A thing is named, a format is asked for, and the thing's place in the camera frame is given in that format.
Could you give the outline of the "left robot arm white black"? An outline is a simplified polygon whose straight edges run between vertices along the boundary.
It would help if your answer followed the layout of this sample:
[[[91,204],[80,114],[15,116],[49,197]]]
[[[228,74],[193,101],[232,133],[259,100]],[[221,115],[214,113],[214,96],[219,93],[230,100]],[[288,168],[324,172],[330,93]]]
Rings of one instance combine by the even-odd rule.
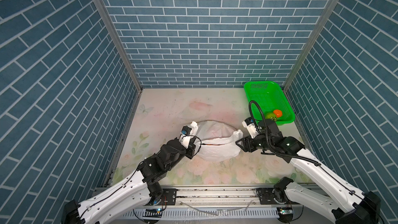
[[[78,203],[65,204],[63,224],[109,224],[136,207],[156,204],[163,197],[159,181],[184,157],[195,156],[195,135],[173,139],[162,145],[158,153],[142,161],[137,169],[106,191]]]

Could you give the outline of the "white plastic bag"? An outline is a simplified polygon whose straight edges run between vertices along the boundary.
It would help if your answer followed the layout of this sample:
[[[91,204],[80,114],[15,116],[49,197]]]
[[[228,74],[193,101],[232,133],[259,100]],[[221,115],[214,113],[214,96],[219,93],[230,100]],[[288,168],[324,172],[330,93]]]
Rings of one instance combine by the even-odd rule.
[[[209,162],[221,162],[239,155],[241,149],[236,142],[243,138],[243,132],[223,122],[213,120],[197,123],[194,155]]]

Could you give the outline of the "right controller board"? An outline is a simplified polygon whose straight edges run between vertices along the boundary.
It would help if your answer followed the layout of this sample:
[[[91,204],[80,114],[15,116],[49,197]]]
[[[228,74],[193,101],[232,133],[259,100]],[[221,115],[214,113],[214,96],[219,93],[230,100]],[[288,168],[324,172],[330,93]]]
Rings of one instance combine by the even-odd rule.
[[[290,207],[277,207],[278,221],[283,224],[289,224],[294,217],[294,211]]]

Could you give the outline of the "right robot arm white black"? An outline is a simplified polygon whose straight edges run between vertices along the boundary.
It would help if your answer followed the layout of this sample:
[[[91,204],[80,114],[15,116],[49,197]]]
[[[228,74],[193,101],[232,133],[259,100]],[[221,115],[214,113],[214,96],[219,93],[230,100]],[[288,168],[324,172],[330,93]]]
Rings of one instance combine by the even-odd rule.
[[[283,177],[273,189],[274,200],[279,204],[299,203],[322,215],[335,224],[379,224],[381,200],[372,191],[363,192],[345,181],[320,162],[303,143],[291,136],[283,136],[276,122],[265,119],[259,122],[251,117],[243,127],[249,135],[236,142],[244,152],[261,150],[264,155],[275,155],[308,176],[324,195],[306,189]]]

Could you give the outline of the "green plastic basket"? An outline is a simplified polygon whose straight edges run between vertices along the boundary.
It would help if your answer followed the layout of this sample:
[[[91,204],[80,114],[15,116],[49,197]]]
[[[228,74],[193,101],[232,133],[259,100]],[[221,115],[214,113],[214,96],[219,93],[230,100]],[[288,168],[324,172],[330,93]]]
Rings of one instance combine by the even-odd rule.
[[[277,117],[278,125],[293,123],[295,113],[279,84],[271,81],[247,82],[244,84],[247,100],[256,101],[264,115],[278,110],[282,113]]]

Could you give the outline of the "green toy fruit in basket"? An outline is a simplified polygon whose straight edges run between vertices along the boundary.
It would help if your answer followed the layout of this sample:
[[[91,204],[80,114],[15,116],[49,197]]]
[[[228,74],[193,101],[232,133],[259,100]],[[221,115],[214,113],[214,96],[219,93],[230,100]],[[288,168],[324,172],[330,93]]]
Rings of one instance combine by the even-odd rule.
[[[272,121],[277,121],[277,119],[278,119],[277,115],[273,112],[266,113],[265,118],[270,119]]]

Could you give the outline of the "orange toy fruit in basket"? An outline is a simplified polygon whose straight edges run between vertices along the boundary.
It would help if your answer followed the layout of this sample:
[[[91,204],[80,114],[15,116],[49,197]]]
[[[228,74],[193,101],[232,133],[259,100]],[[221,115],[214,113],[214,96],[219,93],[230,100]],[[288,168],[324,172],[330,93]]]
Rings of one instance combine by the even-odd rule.
[[[273,110],[273,113],[277,118],[280,118],[283,116],[283,112],[281,110]]]

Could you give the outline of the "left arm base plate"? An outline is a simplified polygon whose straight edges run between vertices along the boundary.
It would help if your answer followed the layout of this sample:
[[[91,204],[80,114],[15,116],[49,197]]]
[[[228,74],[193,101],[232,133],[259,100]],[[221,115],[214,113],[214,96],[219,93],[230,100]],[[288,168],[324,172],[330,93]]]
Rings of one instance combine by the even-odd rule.
[[[177,192],[178,190],[176,188],[164,188],[162,197],[159,200],[156,200],[153,205],[163,207],[165,207],[166,205],[175,205]]]

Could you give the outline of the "controller board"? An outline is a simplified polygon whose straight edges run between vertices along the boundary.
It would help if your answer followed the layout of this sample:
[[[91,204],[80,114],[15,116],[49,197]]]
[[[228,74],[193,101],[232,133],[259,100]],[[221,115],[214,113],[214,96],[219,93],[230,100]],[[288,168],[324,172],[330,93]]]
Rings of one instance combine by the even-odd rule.
[[[289,224],[294,217],[294,211],[290,207],[277,207],[278,221],[283,224]]]
[[[163,216],[163,211],[158,209],[146,209],[143,211],[142,220],[146,224],[156,224]]]

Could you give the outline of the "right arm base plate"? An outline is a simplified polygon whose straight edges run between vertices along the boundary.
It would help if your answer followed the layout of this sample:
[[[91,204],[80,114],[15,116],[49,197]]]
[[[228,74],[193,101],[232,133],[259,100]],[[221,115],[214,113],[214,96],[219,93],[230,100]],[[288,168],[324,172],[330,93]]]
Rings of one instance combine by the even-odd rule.
[[[256,194],[261,205],[286,204],[289,201],[285,191],[280,188],[261,187],[256,189]]]

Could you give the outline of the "aluminium mounting rail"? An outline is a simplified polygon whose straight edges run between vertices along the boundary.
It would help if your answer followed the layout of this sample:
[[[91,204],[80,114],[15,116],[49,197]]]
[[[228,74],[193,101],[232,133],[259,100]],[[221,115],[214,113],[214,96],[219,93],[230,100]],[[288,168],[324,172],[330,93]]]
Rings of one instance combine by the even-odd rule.
[[[226,206],[232,207],[243,204],[261,205],[256,194],[259,186],[220,186],[220,187],[174,187],[178,190],[175,205],[190,206]],[[337,209],[336,202],[318,191],[312,191],[292,183],[284,190],[288,198],[286,204],[271,204],[276,206],[303,205],[314,211]]]

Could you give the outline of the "left controller board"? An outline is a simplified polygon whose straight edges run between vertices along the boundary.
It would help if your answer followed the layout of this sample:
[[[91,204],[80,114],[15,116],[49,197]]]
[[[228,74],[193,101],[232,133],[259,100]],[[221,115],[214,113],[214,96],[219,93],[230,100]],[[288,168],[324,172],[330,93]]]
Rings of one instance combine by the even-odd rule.
[[[163,216],[163,211],[158,209],[146,209],[143,211],[142,220],[146,224],[156,224]]]

